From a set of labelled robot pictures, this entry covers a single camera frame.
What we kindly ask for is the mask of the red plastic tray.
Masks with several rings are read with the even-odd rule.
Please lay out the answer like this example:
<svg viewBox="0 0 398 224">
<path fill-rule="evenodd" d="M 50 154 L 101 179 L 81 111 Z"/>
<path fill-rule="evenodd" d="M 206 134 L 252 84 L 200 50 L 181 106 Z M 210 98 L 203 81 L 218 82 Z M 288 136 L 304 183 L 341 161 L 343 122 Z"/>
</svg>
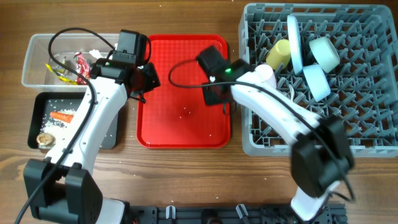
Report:
<svg viewBox="0 0 398 224">
<path fill-rule="evenodd" d="M 144 94 L 146 103 L 137 106 L 137 140 L 144 147 L 217 148 L 231 137 L 229 110 L 223 105 L 207 106 L 202 90 L 173 86 L 201 85 L 206 75 L 193 59 L 213 45 L 226 58 L 228 45 L 216 34 L 157 34 L 150 37 L 150 62 L 160 86 Z"/>
</svg>

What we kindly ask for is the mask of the white tissue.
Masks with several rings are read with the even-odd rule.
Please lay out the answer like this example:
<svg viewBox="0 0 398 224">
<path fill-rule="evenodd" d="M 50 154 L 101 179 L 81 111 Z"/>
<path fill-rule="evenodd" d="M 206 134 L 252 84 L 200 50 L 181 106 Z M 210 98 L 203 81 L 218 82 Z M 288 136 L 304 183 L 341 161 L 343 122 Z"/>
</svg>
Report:
<svg viewBox="0 0 398 224">
<path fill-rule="evenodd" d="M 90 51 L 89 51 L 89 54 L 90 54 L 92 57 L 94 57 L 95 59 L 103 58 L 103 56 L 102 56 L 102 54 L 101 54 L 101 52 L 100 52 L 99 50 L 95 50 L 95 49 L 90 50 Z"/>
</svg>

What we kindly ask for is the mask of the red snack wrapper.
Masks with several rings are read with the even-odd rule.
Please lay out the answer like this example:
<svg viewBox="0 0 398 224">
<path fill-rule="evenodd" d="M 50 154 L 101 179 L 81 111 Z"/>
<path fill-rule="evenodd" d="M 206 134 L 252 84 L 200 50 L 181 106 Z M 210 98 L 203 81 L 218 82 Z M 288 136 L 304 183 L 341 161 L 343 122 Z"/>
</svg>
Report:
<svg viewBox="0 0 398 224">
<path fill-rule="evenodd" d="M 83 54 L 81 52 L 76 52 L 74 54 L 75 62 L 76 62 L 76 70 L 77 72 L 83 76 L 85 79 L 89 80 L 90 79 L 90 66 L 88 62 L 85 60 L 83 57 Z"/>
</svg>

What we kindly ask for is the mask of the yellow plastic cup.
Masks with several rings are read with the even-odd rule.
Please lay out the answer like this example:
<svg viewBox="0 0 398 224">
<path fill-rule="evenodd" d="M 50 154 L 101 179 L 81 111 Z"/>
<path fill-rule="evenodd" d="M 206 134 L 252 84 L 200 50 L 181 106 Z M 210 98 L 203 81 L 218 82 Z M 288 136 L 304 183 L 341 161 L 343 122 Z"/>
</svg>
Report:
<svg viewBox="0 0 398 224">
<path fill-rule="evenodd" d="M 287 39 L 281 39 L 271 48 L 266 57 L 266 64 L 273 70 L 278 70 L 280 66 L 285 68 L 291 59 L 290 42 Z"/>
</svg>

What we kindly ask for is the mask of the orange carrot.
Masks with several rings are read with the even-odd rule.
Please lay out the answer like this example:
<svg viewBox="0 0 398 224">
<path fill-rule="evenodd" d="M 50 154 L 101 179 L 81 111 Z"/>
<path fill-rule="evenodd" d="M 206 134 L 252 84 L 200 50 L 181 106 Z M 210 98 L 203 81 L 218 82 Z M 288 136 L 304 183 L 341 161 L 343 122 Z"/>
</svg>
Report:
<svg viewBox="0 0 398 224">
<path fill-rule="evenodd" d="M 66 122 L 66 123 L 71 123 L 71 121 L 74 117 L 74 115 L 72 115 L 72 114 L 59 113 L 56 111 L 52 111 L 50 113 L 50 116 L 54 119 L 57 119 L 57 120 L 60 120 L 60 121 Z"/>
</svg>

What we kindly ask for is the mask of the yellow snack wrapper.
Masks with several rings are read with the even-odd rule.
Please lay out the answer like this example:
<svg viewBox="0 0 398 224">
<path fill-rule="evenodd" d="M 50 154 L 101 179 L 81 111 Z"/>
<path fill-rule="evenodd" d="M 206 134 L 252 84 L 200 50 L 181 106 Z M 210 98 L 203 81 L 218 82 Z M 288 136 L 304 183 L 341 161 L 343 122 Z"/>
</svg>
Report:
<svg viewBox="0 0 398 224">
<path fill-rule="evenodd" d="M 77 81 L 72 78 L 72 76 L 69 74 L 69 72 L 66 69 L 57 69 L 55 67 L 51 67 L 49 64 L 45 64 L 47 69 L 54 75 L 57 76 L 57 78 L 68 84 L 68 85 L 77 85 Z"/>
</svg>

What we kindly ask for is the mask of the light blue rice bowl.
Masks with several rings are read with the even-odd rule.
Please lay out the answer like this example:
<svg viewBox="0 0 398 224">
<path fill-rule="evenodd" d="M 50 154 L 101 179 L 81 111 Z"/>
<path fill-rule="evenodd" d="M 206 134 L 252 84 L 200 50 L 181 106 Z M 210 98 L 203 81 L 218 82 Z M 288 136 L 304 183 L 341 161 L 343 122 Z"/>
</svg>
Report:
<svg viewBox="0 0 398 224">
<path fill-rule="evenodd" d="M 318 64 L 303 67 L 303 74 L 315 101 L 326 98 L 330 93 L 330 86 L 323 69 Z"/>
</svg>

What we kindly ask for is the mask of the light blue plate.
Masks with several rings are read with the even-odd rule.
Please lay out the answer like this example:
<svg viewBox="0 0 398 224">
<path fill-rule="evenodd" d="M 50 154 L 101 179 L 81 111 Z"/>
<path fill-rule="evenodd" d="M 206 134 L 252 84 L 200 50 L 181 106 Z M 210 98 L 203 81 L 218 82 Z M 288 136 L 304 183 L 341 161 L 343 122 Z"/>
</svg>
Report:
<svg viewBox="0 0 398 224">
<path fill-rule="evenodd" d="M 303 59 L 298 21 L 295 16 L 287 16 L 287 28 L 293 70 L 298 75 L 303 70 Z"/>
</svg>

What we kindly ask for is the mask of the brown food scrap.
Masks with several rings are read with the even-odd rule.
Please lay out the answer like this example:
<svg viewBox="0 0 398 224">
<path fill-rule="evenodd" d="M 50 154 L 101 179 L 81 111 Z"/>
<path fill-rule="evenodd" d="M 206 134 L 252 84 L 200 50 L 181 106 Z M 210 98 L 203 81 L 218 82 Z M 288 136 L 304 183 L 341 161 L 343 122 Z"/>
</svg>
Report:
<svg viewBox="0 0 398 224">
<path fill-rule="evenodd" d="M 55 137 L 49 133 L 40 133 L 36 141 L 39 147 L 50 147 L 55 144 Z"/>
</svg>

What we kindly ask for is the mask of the teal bowl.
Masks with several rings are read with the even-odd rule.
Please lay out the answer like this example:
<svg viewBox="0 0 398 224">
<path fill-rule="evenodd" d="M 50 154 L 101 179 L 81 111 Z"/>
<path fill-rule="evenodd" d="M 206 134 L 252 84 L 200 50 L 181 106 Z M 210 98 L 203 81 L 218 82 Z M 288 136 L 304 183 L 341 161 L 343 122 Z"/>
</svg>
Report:
<svg viewBox="0 0 398 224">
<path fill-rule="evenodd" d="M 309 46 L 315 60 L 326 73 L 340 64 L 340 56 L 329 38 L 320 37 L 311 40 Z"/>
</svg>

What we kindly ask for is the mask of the grey dishwasher rack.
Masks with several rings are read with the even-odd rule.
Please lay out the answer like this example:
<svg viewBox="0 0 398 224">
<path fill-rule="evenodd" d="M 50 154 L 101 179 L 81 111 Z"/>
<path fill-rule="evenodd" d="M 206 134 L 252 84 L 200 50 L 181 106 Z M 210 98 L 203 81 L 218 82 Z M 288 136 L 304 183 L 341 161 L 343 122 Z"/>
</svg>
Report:
<svg viewBox="0 0 398 224">
<path fill-rule="evenodd" d="M 309 42 L 327 37 L 340 64 L 326 76 L 331 93 L 315 101 L 303 75 L 291 65 L 275 71 L 277 89 L 295 103 L 327 117 L 339 117 L 356 157 L 397 156 L 397 34 L 384 5 L 250 3 L 239 23 L 239 56 L 252 65 L 288 37 L 287 16 L 295 16 L 305 65 L 315 63 Z"/>
</svg>

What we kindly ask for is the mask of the pink plastic cup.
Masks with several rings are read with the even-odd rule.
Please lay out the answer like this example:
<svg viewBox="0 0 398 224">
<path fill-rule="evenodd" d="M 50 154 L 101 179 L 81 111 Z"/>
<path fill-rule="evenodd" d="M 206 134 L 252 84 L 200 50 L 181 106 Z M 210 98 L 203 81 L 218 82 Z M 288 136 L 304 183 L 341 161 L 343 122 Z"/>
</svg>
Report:
<svg viewBox="0 0 398 224">
<path fill-rule="evenodd" d="M 276 77 L 271 66 L 268 64 L 261 64 L 255 68 L 255 71 L 268 85 L 273 87 L 273 89 L 277 88 Z"/>
</svg>

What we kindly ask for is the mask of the white plastic spoon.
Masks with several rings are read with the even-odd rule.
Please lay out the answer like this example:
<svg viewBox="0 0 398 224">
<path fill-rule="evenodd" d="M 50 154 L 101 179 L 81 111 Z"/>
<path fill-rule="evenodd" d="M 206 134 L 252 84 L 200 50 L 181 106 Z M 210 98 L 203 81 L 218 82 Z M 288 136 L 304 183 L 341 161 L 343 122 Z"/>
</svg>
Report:
<svg viewBox="0 0 398 224">
<path fill-rule="evenodd" d="M 290 100 L 291 100 L 291 101 L 294 101 L 294 98 L 295 98 L 295 90 L 294 90 L 294 87 L 293 87 L 291 84 L 289 84 L 289 92 L 290 92 Z"/>
</svg>

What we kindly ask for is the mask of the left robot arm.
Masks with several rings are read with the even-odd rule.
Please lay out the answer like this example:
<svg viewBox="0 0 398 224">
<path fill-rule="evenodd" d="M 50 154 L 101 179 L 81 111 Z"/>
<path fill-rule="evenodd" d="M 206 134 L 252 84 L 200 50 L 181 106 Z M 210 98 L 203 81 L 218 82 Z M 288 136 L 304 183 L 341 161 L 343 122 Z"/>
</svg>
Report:
<svg viewBox="0 0 398 224">
<path fill-rule="evenodd" d="M 54 223 L 127 223 L 128 202 L 103 197 L 92 177 L 100 145 L 113 118 L 131 93 L 160 85 L 152 63 L 99 59 L 71 123 L 42 160 L 24 168 L 29 209 L 34 218 Z"/>
</svg>

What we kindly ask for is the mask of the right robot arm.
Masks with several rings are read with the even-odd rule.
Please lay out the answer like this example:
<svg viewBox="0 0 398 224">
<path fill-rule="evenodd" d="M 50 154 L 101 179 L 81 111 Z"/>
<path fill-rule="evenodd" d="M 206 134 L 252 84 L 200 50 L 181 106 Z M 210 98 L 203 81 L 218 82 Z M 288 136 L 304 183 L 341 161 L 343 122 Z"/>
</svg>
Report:
<svg viewBox="0 0 398 224">
<path fill-rule="evenodd" d="M 262 118 L 290 147 L 291 174 L 297 191 L 290 206 L 303 221 L 319 213 L 354 166 L 343 123 L 335 116 L 322 118 L 294 103 L 276 89 L 273 69 L 252 67 L 244 60 L 223 58 L 198 64 L 216 96 L 233 100 Z"/>
</svg>

